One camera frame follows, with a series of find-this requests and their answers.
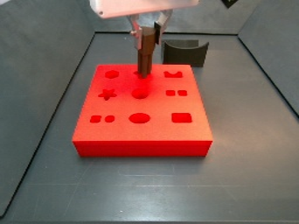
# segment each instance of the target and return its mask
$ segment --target shape sorter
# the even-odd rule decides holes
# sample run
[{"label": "shape sorter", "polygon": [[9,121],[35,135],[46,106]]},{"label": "shape sorter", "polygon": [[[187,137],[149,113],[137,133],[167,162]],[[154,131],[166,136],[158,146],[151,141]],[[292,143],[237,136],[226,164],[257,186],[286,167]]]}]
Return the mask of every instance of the shape sorter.
[{"label": "shape sorter", "polygon": [[98,66],[73,142],[82,157],[206,156],[211,127],[186,65]]}]

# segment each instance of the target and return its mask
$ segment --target star-shaped hole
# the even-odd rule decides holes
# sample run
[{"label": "star-shaped hole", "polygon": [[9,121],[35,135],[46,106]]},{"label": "star-shaped hole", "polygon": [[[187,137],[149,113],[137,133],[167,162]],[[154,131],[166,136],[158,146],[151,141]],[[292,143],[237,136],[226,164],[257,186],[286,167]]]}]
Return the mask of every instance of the star-shaped hole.
[{"label": "star-shaped hole", "polygon": [[103,93],[98,97],[105,97],[105,100],[107,101],[110,97],[117,97],[115,89],[103,89]]}]

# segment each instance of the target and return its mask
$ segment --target black object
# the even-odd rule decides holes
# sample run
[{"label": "black object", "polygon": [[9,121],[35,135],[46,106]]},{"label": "black object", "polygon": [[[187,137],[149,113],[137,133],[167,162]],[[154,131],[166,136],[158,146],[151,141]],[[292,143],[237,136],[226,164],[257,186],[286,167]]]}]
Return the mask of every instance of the black object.
[{"label": "black object", "polygon": [[169,39],[163,42],[163,63],[203,67],[210,42],[199,46],[198,39]]},{"label": "black object", "polygon": [[226,4],[226,6],[230,8],[233,6],[233,4],[237,2],[238,0],[222,0],[222,2]]}]

